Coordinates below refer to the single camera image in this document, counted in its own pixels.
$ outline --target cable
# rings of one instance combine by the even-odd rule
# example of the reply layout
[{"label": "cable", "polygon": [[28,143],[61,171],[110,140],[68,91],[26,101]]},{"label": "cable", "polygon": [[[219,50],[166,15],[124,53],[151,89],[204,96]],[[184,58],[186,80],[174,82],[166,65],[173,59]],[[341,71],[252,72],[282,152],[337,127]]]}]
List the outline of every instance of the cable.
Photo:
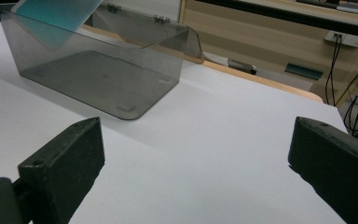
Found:
[{"label": "cable", "polygon": [[333,54],[333,60],[331,62],[331,67],[330,67],[330,73],[327,77],[326,80],[326,84],[324,86],[324,94],[326,97],[326,102],[330,105],[330,102],[328,100],[328,94],[327,94],[327,87],[328,87],[328,83],[330,81],[330,88],[331,88],[331,93],[332,93],[332,98],[333,98],[333,105],[336,105],[336,96],[334,94],[334,79],[333,79],[333,71],[334,71],[334,67],[336,65],[336,61],[338,58],[338,54],[339,54],[339,50],[341,49],[341,45],[342,45],[342,35],[337,35],[337,39],[336,39],[336,46],[334,48],[334,54]]},{"label": "cable", "polygon": [[348,129],[348,131],[351,133],[351,135],[355,136],[358,135],[358,108],[357,108],[357,112],[355,115],[353,115],[353,108],[357,103],[358,100],[358,96],[354,96],[354,98],[352,98],[351,96],[351,92],[350,92],[350,100],[351,100],[351,104],[347,109],[347,112],[345,113],[344,116],[344,124],[345,127]]}]

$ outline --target white table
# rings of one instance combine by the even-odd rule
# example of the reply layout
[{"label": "white table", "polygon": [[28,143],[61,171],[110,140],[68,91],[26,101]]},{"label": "white table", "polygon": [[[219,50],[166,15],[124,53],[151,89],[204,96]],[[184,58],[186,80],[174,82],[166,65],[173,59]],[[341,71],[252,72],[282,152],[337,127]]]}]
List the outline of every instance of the white table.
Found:
[{"label": "white table", "polygon": [[337,109],[184,62],[136,121],[20,77],[0,26],[0,176],[67,126],[101,117],[106,164],[71,223],[343,223],[287,162],[297,116]]}]

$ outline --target wall outlet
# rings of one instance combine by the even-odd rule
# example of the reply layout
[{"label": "wall outlet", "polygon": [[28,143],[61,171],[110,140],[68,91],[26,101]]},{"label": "wall outlet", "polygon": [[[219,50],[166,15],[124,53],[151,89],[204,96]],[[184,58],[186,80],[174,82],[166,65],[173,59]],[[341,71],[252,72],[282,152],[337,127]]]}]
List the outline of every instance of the wall outlet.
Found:
[{"label": "wall outlet", "polygon": [[357,35],[347,35],[341,32],[329,31],[324,38],[326,41],[336,42],[338,36],[342,36],[342,44],[347,46],[352,46],[358,48],[358,36]]},{"label": "wall outlet", "polygon": [[342,41],[342,44],[358,48],[358,36],[357,35],[347,35],[345,37],[344,41]]},{"label": "wall outlet", "polygon": [[345,37],[347,36],[347,34],[341,32],[329,31],[324,39],[326,41],[336,42],[339,35],[342,36],[342,41],[344,41]]}]

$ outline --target metal hinge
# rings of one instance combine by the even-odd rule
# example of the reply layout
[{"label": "metal hinge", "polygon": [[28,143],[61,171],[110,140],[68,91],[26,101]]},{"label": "metal hinge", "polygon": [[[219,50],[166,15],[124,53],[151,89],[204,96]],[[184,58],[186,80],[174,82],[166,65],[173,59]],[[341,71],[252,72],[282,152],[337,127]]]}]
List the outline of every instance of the metal hinge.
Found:
[{"label": "metal hinge", "polygon": [[154,16],[154,20],[155,20],[155,23],[159,23],[159,24],[165,24],[167,22],[170,22],[170,18],[167,18],[167,17],[162,17],[162,16]]},{"label": "metal hinge", "polygon": [[107,9],[108,9],[110,12],[117,13],[118,11],[121,11],[121,6],[117,6],[117,5],[113,5],[113,4],[108,4],[108,5],[107,5]]}]

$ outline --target gray translucent container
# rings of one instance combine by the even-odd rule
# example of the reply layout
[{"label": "gray translucent container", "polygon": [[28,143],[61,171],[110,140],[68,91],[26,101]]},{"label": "gray translucent container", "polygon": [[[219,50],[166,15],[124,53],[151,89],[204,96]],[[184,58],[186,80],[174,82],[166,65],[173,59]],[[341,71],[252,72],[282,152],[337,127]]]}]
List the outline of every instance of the gray translucent container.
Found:
[{"label": "gray translucent container", "polygon": [[10,12],[0,20],[19,73],[120,119],[138,119],[178,82],[189,28],[99,6],[75,32]]}]

